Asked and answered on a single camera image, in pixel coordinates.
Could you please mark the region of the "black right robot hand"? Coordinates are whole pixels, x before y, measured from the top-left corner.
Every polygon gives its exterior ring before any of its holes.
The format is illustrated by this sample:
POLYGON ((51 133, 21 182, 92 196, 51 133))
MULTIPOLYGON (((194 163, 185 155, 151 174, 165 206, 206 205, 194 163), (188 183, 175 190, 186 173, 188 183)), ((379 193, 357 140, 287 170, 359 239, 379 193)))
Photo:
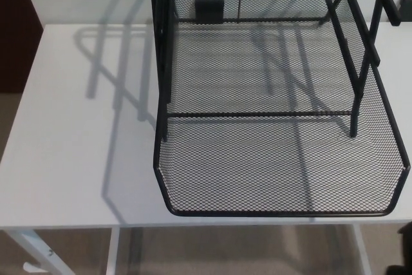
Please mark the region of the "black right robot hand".
POLYGON ((411 223, 403 226, 399 231, 402 235, 403 265, 390 265, 386 269, 387 275, 411 274, 411 223))

